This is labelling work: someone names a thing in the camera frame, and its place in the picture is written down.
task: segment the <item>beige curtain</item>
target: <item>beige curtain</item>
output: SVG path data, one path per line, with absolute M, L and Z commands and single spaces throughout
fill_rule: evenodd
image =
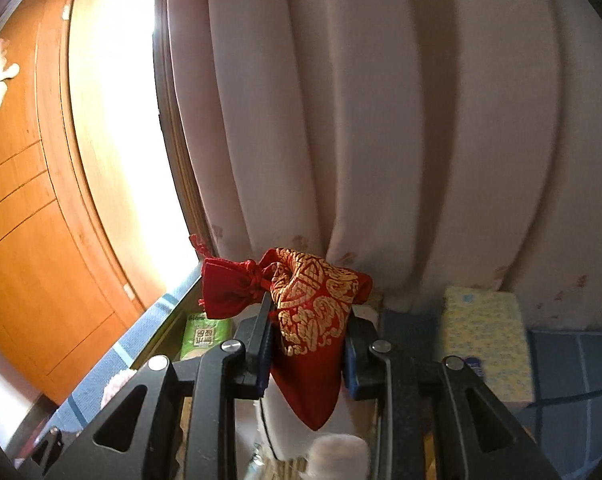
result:
M 447 284 L 602 326 L 602 22 L 586 0 L 168 0 L 174 83 L 221 256 Z

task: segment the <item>white wall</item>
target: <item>white wall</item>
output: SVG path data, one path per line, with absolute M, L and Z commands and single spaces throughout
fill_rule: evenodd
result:
M 39 394 L 0 353 L 0 446 L 3 449 Z

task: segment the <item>yellow floral box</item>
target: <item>yellow floral box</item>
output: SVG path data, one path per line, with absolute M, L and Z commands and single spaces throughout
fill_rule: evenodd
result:
M 438 357 L 467 360 L 511 411 L 533 402 L 530 354 L 516 296 L 449 286 L 445 300 Z

